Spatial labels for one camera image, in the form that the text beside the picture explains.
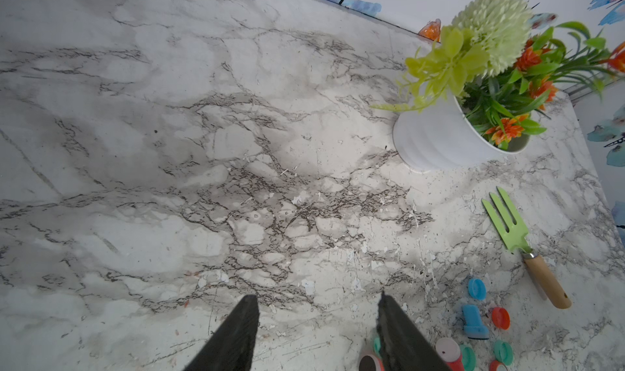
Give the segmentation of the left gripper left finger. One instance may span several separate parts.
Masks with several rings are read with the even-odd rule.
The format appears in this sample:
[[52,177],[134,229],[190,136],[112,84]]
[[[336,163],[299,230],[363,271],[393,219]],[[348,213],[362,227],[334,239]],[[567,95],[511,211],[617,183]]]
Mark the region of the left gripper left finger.
[[253,294],[242,297],[184,370],[249,371],[259,318],[257,297]]

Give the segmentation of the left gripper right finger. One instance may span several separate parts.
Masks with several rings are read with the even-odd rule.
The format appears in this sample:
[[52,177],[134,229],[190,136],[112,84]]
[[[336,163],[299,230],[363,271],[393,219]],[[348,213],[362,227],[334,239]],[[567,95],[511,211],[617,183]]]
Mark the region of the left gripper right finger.
[[384,369],[449,371],[449,366],[392,296],[382,292],[378,310],[376,330]]

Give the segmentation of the red stamp white base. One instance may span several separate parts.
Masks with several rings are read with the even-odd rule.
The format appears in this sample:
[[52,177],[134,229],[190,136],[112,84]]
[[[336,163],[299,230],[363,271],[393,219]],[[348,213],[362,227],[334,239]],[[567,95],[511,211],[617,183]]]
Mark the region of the red stamp white base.
[[465,370],[462,363],[462,351],[454,339],[440,338],[436,342],[436,352],[450,370]]

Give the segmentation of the green stamp with red cap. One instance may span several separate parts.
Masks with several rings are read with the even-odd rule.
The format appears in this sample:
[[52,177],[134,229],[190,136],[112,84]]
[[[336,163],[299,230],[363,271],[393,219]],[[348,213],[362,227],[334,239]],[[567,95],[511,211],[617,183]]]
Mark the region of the green stamp with red cap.
[[384,371],[384,365],[381,359],[381,341],[379,336],[375,336],[369,342],[366,342],[361,350],[357,363],[358,371]]

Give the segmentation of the green cap on edge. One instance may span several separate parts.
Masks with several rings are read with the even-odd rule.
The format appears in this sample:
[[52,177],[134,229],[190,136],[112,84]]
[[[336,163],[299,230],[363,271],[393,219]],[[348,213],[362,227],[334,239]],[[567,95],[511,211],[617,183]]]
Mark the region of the green cap on edge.
[[472,347],[461,345],[462,365],[465,371],[474,371],[476,367],[475,351]]

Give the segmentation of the blue stamp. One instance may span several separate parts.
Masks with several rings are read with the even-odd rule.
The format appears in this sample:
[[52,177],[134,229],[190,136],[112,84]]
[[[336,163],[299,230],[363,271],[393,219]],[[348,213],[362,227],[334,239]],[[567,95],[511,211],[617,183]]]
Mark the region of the blue stamp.
[[488,327],[483,323],[479,308],[473,304],[462,306],[462,313],[465,321],[464,333],[469,339],[488,340]]

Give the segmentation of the red stamp with picture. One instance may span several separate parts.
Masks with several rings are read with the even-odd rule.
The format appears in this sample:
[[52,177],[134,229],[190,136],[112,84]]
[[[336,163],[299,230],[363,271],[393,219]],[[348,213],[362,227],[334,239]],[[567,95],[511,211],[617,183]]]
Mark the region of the red stamp with picture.
[[508,371],[508,368],[504,363],[497,361],[497,360],[493,360],[490,363],[488,370],[489,371]]

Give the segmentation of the blue stamp cap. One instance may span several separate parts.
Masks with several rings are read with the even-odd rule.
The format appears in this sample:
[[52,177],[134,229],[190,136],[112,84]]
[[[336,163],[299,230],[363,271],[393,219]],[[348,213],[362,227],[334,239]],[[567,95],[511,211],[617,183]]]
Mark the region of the blue stamp cap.
[[472,299],[485,301],[488,290],[484,282],[479,278],[471,278],[467,286],[468,293]]

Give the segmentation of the green stamp cap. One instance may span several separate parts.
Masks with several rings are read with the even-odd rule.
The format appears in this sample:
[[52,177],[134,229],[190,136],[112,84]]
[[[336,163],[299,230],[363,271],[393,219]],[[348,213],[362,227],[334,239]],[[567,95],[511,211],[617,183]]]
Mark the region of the green stamp cap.
[[506,341],[496,340],[493,344],[493,354],[496,360],[505,366],[510,366],[514,362],[513,348]]

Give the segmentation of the red cap near blue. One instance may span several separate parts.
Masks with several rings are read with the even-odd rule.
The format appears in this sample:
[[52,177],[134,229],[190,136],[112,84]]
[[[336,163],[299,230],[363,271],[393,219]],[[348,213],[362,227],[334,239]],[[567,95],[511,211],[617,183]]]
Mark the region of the red cap near blue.
[[508,311],[504,307],[493,307],[490,310],[493,325],[500,330],[508,330],[511,320]]

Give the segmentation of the white pot with flowers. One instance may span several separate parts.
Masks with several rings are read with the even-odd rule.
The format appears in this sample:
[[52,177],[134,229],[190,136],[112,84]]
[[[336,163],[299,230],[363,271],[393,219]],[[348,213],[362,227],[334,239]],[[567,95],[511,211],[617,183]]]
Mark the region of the white pot with flowers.
[[400,158],[427,172],[472,167],[523,151],[545,128],[560,84],[600,93],[624,74],[624,48],[610,50],[581,22],[564,22],[569,50],[554,27],[540,28],[524,0],[473,0],[440,29],[427,53],[405,61],[392,138]]

